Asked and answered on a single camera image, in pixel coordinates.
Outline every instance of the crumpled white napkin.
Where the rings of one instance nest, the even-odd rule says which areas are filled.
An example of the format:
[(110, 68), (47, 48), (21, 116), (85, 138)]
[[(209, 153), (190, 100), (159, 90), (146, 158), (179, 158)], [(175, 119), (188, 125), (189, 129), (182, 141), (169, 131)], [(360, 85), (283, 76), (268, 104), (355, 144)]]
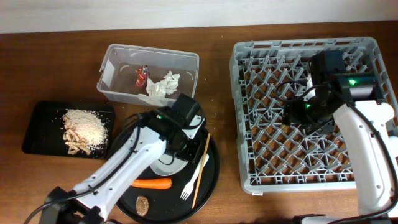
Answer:
[(150, 78), (147, 80), (147, 93), (149, 96), (158, 96), (165, 98), (166, 94), (172, 94), (177, 91), (178, 79), (180, 74), (172, 75), (172, 71), (164, 77), (162, 81), (154, 83)]

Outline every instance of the wooden table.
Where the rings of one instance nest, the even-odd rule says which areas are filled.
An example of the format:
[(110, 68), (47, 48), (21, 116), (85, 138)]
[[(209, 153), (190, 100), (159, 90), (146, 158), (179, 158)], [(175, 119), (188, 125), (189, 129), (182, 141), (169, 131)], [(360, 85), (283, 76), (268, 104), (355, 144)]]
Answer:
[[(96, 89), (108, 45), (129, 44), (195, 52), (200, 69), (195, 98), (208, 116), (221, 156), (218, 185), (209, 202), (187, 223), (280, 223), (306, 213), (357, 215), (355, 190), (265, 194), (242, 191), (236, 149), (234, 102), (229, 82), (233, 45), (247, 40), (374, 37), (398, 92), (398, 21), (194, 29), (103, 30), (39, 34), (0, 34), (0, 220), (22, 223), (55, 187), (71, 189), (104, 161), (35, 156), (21, 151), (31, 112), (40, 100), (100, 101)], [(118, 122), (143, 106), (111, 102)], [(110, 218), (133, 221), (117, 208)]]

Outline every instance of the dish rack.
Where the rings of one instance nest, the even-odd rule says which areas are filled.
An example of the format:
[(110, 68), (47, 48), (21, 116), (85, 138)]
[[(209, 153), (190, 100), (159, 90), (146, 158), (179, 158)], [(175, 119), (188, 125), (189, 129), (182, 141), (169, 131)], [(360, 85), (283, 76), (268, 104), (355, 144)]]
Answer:
[[(253, 195), (354, 189), (354, 175), (344, 139), (333, 134), (303, 133), (282, 124), (283, 102), (275, 86), (307, 78), (309, 58), (322, 50), (340, 50), (347, 72), (374, 70), (384, 98), (397, 114), (398, 104), (376, 40), (370, 37), (277, 40), (235, 44), (229, 70), (238, 125), (241, 185)], [(301, 95), (305, 86), (290, 85), (282, 95)], [(397, 118), (387, 130), (395, 130)]]

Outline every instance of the square black tray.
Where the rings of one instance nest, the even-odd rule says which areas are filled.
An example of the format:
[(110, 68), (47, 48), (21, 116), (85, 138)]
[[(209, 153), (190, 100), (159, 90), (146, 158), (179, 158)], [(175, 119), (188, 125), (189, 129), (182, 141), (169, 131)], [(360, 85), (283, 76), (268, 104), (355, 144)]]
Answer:
[[(108, 130), (107, 144), (98, 146), (99, 149), (92, 150), (88, 156), (83, 151), (79, 151), (75, 155), (69, 155), (69, 147), (65, 145), (65, 141), (62, 139), (65, 132), (62, 116), (67, 113), (67, 109), (98, 112), (98, 118), (105, 124), (104, 126)], [(22, 151), (28, 154), (104, 159), (109, 142), (111, 141), (110, 137), (115, 117), (114, 108), (110, 105), (40, 101), (33, 110), (22, 145)]]

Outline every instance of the red wrapper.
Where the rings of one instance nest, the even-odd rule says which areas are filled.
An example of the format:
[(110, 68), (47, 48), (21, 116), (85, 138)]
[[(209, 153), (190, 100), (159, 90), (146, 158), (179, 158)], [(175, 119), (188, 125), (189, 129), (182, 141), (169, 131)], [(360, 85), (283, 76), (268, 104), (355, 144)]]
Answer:
[(141, 68), (138, 68), (136, 70), (138, 78), (136, 81), (136, 87), (138, 88), (145, 88), (147, 85), (147, 79), (149, 77), (149, 71), (148, 71), (148, 66), (145, 65)]

